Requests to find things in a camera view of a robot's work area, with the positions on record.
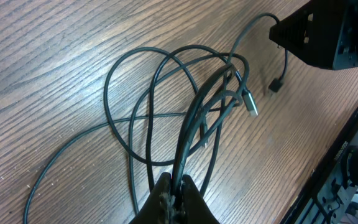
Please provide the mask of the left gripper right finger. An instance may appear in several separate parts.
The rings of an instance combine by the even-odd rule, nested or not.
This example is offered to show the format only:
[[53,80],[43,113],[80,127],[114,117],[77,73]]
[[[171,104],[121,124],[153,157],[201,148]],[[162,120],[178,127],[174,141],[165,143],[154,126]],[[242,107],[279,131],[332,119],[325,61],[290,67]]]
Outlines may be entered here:
[[197,186],[189,175],[184,175],[181,185],[181,223],[219,224],[203,200]]

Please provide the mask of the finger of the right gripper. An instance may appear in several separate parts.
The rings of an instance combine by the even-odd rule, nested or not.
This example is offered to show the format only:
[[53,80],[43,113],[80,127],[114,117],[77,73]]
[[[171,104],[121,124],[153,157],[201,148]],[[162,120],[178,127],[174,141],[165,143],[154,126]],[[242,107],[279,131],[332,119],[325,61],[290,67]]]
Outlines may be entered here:
[[327,70],[351,68],[341,42],[349,1],[310,0],[270,28],[269,39],[304,63]]

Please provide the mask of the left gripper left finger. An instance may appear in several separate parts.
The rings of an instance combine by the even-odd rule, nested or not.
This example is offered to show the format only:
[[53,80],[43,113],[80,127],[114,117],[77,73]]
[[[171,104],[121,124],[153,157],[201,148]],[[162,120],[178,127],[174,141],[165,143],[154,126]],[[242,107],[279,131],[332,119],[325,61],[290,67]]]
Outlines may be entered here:
[[130,224],[169,224],[172,220],[175,197],[170,193],[171,175],[162,173],[148,199]]

